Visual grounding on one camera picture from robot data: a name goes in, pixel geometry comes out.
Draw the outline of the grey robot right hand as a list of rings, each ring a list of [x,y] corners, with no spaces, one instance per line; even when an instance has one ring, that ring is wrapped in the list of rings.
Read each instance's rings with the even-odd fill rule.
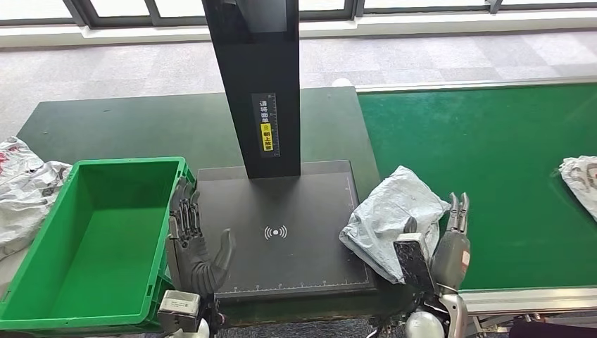
[[[406,284],[428,294],[456,294],[470,264],[470,240],[467,238],[467,212],[470,199],[464,192],[458,198],[450,194],[451,207],[446,231],[433,253],[426,253],[420,233],[402,234],[394,242]]]

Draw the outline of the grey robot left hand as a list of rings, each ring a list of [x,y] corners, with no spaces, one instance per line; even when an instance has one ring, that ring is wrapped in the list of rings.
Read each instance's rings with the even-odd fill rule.
[[[214,257],[201,229],[196,183],[180,177],[169,201],[166,251],[168,268],[178,291],[202,297],[214,295],[230,276],[236,240],[230,228],[222,231]]]

